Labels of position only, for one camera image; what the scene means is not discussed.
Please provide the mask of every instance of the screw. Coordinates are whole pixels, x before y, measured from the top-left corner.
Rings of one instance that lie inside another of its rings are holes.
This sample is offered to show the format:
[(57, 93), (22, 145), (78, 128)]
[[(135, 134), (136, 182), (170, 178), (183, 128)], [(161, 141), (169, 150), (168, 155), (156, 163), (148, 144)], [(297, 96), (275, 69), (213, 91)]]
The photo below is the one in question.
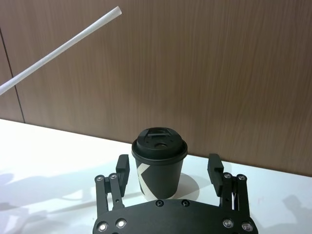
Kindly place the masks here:
[(242, 228), (247, 232), (253, 231), (253, 227), (250, 223), (242, 223)]
[(245, 177), (244, 175), (239, 175), (239, 176), (238, 176), (238, 179), (240, 179), (240, 180), (245, 180), (246, 177)]
[(232, 220), (230, 219), (224, 219), (222, 223), (223, 223), (223, 226), (226, 228), (232, 228), (234, 226)]
[(117, 220), (116, 227), (124, 228), (126, 226), (127, 221), (124, 219)]
[(183, 200), (182, 201), (182, 206), (186, 207), (186, 206), (189, 206), (190, 205), (190, 202), (188, 200)]
[(156, 205), (157, 205), (158, 207), (161, 207), (161, 206), (164, 205), (164, 202), (163, 202), (162, 200), (157, 200), (157, 201), (156, 201)]
[(231, 174), (229, 174), (229, 173), (224, 173), (224, 177), (227, 178), (227, 179), (228, 179), (228, 178), (231, 178)]
[(117, 177), (116, 174), (112, 174), (112, 175), (110, 176), (111, 179), (115, 179), (116, 177)]
[(101, 224), (99, 225), (99, 227), (98, 227), (98, 230), (99, 230), (100, 232), (103, 232), (103, 231), (105, 231), (105, 230), (107, 229), (107, 227), (108, 227), (108, 224), (107, 224), (107, 223), (101, 223)]

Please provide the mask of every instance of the table surface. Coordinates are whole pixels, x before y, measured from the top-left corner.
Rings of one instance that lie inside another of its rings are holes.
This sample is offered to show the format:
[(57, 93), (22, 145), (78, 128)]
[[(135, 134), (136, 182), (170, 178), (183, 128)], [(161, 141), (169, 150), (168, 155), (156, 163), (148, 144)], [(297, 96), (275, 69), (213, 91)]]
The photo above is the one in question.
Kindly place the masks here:
[[(0, 234), (86, 234), (97, 218), (94, 177), (129, 154), (125, 206), (145, 202), (131, 145), (0, 120)], [(206, 158), (184, 159), (175, 198), (218, 205)], [(309, 234), (312, 178), (223, 162), (245, 174), (251, 217), (260, 234)], [(108, 197), (112, 207), (111, 196)]]

